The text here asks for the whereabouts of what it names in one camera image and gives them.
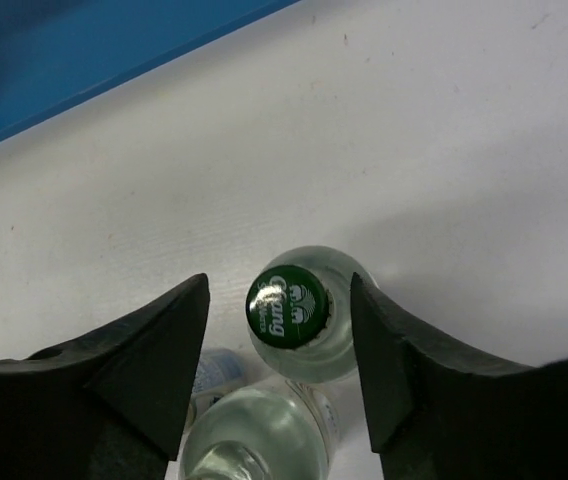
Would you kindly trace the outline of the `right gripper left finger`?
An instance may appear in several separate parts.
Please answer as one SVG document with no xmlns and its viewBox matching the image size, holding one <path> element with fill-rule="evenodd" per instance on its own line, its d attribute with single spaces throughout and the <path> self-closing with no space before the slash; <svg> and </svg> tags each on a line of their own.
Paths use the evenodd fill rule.
<svg viewBox="0 0 568 480">
<path fill-rule="evenodd" d="M 177 458 L 210 303 L 205 274 L 0 360 L 0 479 L 162 479 Z"/>
</svg>

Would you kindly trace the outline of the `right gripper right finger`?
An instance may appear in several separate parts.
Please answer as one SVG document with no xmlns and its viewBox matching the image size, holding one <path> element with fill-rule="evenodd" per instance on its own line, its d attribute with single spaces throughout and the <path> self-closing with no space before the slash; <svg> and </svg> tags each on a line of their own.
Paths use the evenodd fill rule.
<svg viewBox="0 0 568 480">
<path fill-rule="evenodd" d="M 387 479 L 568 479 L 568 358 L 474 348 L 372 283 L 350 287 L 371 448 Z"/>
</svg>

